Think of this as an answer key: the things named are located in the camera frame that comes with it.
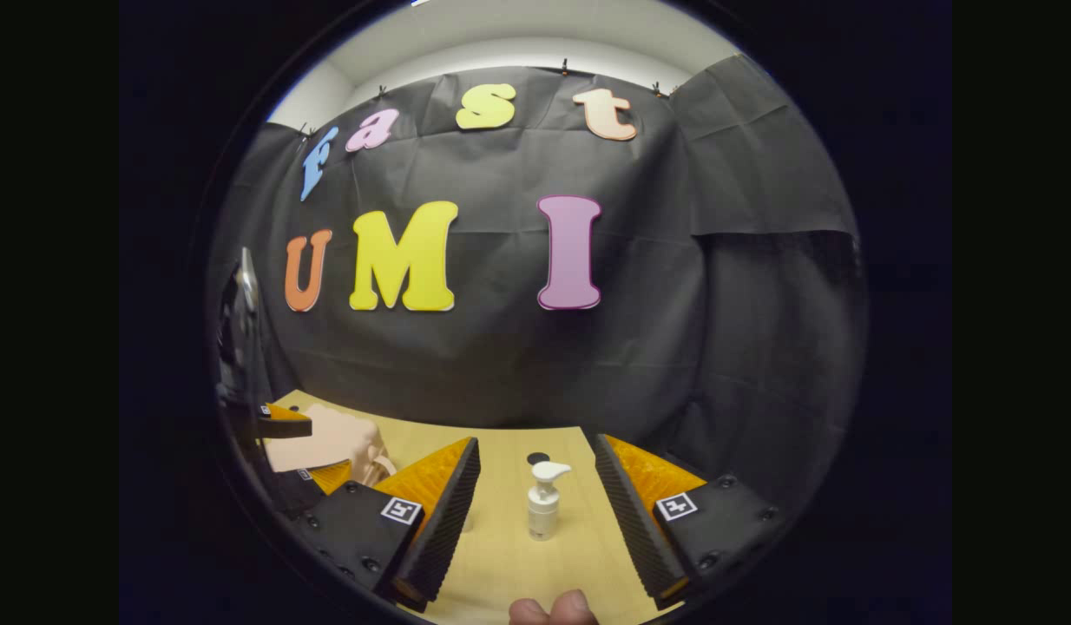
black fabric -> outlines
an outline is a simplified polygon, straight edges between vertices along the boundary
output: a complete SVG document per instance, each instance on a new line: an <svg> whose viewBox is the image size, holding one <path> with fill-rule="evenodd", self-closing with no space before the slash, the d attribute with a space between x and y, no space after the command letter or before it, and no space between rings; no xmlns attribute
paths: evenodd
<svg viewBox="0 0 1071 625"><path fill-rule="evenodd" d="M471 87L516 88L503 127L459 131ZM608 88L638 135L602 139L572 95ZM348 154L366 116L392 136ZM302 163L331 126L322 179ZM592 198L602 304L548 311L547 195ZM455 308L356 311L355 218L452 201ZM289 309L286 244L333 230L318 302ZM245 245L263 290L274 395L303 388L387 416L474 427L580 426L715 477L734 471L794 509L820 483L856 397L865 337L858 237L844 188L801 113L744 57L669 98L623 81L495 67L412 83L342 113L301 144L267 124L217 225L209 285ZM301 260L308 281L311 246ZM208 301L215 301L208 293Z"/></svg>

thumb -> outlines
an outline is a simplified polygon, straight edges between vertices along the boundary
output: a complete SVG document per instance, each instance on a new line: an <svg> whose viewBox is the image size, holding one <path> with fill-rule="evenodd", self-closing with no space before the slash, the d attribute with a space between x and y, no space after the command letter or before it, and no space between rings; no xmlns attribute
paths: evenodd
<svg viewBox="0 0 1071 625"><path fill-rule="evenodd" d="M590 612L586 594L573 590L555 599L555 605L552 606L552 625L598 625L598 619Z"/></svg>

wooden table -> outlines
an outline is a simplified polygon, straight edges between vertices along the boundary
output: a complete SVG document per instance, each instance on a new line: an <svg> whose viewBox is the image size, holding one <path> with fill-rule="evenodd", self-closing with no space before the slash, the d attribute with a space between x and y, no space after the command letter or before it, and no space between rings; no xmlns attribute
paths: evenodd
<svg viewBox="0 0 1071 625"><path fill-rule="evenodd" d="M481 476L469 505L471 527L459 538L439 598L422 614L428 621L502 625L513 600L531 597L550 610L555 598L571 589L586 593L602 625L642 623L678 608L657 610L644 592L580 428L420 424L337 407L301 391L277 400L278 407L299 407L304 414L314 403L376 423L397 471L465 436L478 437ZM528 537L527 493L534 481L527 458L532 452L574 468L556 481L562 494L559 527L546 542Z"/></svg>

white pump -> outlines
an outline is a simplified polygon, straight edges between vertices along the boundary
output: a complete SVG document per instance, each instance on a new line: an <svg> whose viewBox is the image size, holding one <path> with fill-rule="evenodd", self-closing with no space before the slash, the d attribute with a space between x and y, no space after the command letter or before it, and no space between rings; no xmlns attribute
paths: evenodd
<svg viewBox="0 0 1071 625"><path fill-rule="evenodd" d="M550 460L532 466L536 486L528 489L528 533L532 538L547 540L555 533L559 517L559 489L555 479L569 471L570 466Z"/></svg>

human hand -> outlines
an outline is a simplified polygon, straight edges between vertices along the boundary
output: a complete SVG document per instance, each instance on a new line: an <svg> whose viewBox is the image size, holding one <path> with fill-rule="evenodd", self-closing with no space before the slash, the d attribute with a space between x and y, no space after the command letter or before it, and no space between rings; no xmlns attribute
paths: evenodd
<svg viewBox="0 0 1071 625"><path fill-rule="evenodd" d="M586 595L579 590L559 595L552 613L543 612L536 599L517 599L509 606L509 625L598 625Z"/></svg>

